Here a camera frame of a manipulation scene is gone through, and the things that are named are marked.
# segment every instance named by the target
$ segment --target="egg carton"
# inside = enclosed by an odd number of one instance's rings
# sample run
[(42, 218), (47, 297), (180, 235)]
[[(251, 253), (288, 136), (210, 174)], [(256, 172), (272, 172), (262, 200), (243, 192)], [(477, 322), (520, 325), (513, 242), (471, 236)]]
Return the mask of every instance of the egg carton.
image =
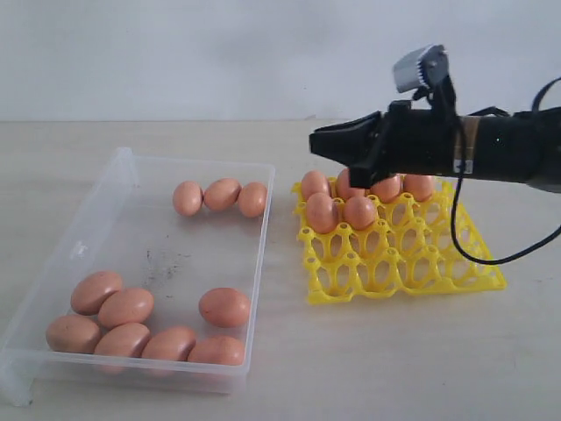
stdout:
[[(336, 194), (335, 177), (330, 190)], [(295, 214), (300, 218), (298, 239), (304, 244), (303, 266), (309, 272), (311, 304), (346, 303), (355, 296), (389, 298), (398, 291), (411, 296), (500, 290), (507, 287), (497, 267), (465, 259), (451, 242), (450, 214), (454, 188), (436, 179), (429, 201), (419, 203), (401, 193), (392, 203), (373, 201), (379, 218), (364, 231), (353, 230), (343, 220), (329, 233), (315, 232), (306, 220), (301, 184)], [(342, 215), (344, 200), (334, 197)], [(456, 216), (458, 241), (471, 255), (492, 259), (465, 207)]]

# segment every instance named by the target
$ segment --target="egg holder cup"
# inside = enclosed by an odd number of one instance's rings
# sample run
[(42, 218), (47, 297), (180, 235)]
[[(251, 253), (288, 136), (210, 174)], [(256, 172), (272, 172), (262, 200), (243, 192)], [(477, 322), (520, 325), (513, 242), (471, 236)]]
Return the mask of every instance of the egg holder cup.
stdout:
[[(336, 197), (336, 178), (330, 177), (331, 195), (343, 214), (344, 200)], [(304, 245), (303, 266), (309, 272), (310, 304), (347, 303), (355, 296), (382, 299), (403, 291), (411, 296), (458, 294), (507, 287), (497, 267), (465, 259), (451, 242), (452, 184), (436, 179), (432, 198), (418, 203), (409, 193), (392, 203), (373, 201), (379, 218), (364, 231), (339, 220), (333, 232), (320, 234), (308, 226), (301, 184), (295, 212), (300, 218), (298, 239)], [(460, 245), (481, 259), (493, 256), (459, 203), (456, 227)]]
[[(267, 164), (140, 156), (130, 148), (118, 148), (0, 338), (0, 398), (16, 406), (30, 404), (36, 379), (219, 394), (244, 390), (251, 366), (274, 172)], [(246, 218), (233, 206), (190, 218), (177, 214), (172, 194), (179, 182), (197, 180), (204, 186), (225, 175), (242, 184), (263, 182), (267, 186), (261, 217)], [(243, 364), (49, 349), (46, 328), (58, 316), (72, 313), (70, 296), (76, 284), (104, 269), (122, 275), (125, 288), (141, 287), (153, 294), (154, 311), (144, 322), (152, 333), (187, 325), (198, 333), (198, 339), (232, 336), (245, 345)], [(250, 299), (246, 325), (217, 328), (200, 316), (200, 297), (218, 287), (235, 288)]]

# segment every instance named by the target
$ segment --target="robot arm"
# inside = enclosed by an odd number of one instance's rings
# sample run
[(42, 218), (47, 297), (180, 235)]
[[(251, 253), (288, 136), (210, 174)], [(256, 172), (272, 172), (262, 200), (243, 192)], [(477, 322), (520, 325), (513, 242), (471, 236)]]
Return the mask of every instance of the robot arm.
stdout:
[(399, 92), (417, 89), (413, 100), (425, 97), (431, 108), (414, 110), (412, 101), (393, 101), (384, 114), (322, 127), (309, 136), (311, 153), (349, 168), (352, 187), (369, 188), (393, 173), (458, 177), (465, 153), (465, 178), (561, 192), (561, 108), (537, 109), (547, 90), (532, 111), (509, 116), (490, 107), (460, 117), (442, 46), (403, 57), (394, 65), (394, 79)]

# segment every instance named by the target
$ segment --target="black cable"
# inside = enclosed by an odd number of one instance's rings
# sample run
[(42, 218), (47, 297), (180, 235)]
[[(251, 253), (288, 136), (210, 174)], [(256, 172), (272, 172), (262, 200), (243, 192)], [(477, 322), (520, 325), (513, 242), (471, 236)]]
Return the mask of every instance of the black cable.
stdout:
[[(539, 106), (540, 106), (540, 103), (542, 102), (543, 97), (547, 93), (547, 91), (555, 83), (557, 83), (559, 81), (561, 81), (561, 77), (551, 81), (550, 83), (545, 85), (537, 93), (537, 95), (534, 98), (534, 101), (532, 103), (532, 114), (534, 115), (534, 118), (538, 118), (537, 113), (539, 112)], [(497, 265), (502, 265), (502, 264), (505, 264), (505, 263), (509, 263), (511, 261), (514, 261), (514, 260), (518, 260), (521, 257), (526, 256), (527, 254), (535, 252), (535, 250), (537, 250), (538, 248), (541, 248), (541, 247), (549, 244), (551, 241), (553, 241), (555, 238), (557, 238), (559, 236), (559, 234), (561, 234), (561, 225), (552, 234), (548, 235), (546, 238), (544, 238), (540, 241), (537, 241), (532, 246), (530, 246), (528, 248), (525, 248), (524, 250), (522, 250), (518, 253), (514, 253), (514, 254), (512, 254), (508, 257), (504, 257), (502, 259), (495, 259), (495, 260), (479, 259), (477, 257), (471, 256), (466, 250), (464, 250), (462, 248), (462, 246), (459, 244), (458, 237), (457, 237), (457, 234), (456, 234), (456, 214), (458, 212), (459, 193), (460, 193), (460, 190), (462, 189), (462, 183), (464, 182), (465, 164), (466, 164), (466, 161), (467, 161), (467, 136), (465, 134), (464, 125), (462, 124), (462, 121), (461, 121), (459, 115), (457, 114), (457, 112), (455, 111), (454, 107), (450, 106), (449, 104), (446, 104), (446, 106), (448, 108), (447, 111), (450, 113), (450, 118), (452, 120), (452, 126), (455, 129), (457, 129), (458, 132), (459, 132), (460, 143), (461, 143), (461, 162), (460, 162), (460, 166), (459, 166), (458, 184), (456, 185), (456, 192), (454, 193), (454, 198), (452, 200), (451, 221), (450, 221), (452, 243), (454, 244), (456, 249), (459, 251), (459, 253), (462, 256), (464, 256), (466, 259), (468, 259), (468, 260), (470, 260), (474, 263), (479, 263), (480, 265), (497, 266)]]

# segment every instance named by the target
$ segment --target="white wall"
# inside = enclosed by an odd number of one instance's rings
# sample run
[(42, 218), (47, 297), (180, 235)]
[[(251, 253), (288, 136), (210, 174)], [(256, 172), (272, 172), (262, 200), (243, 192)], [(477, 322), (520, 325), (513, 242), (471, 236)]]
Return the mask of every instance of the white wall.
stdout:
[(527, 109), (561, 75), (559, 0), (0, 6), (0, 120), (354, 118), (398, 97), (391, 67), (432, 42), (461, 111)]

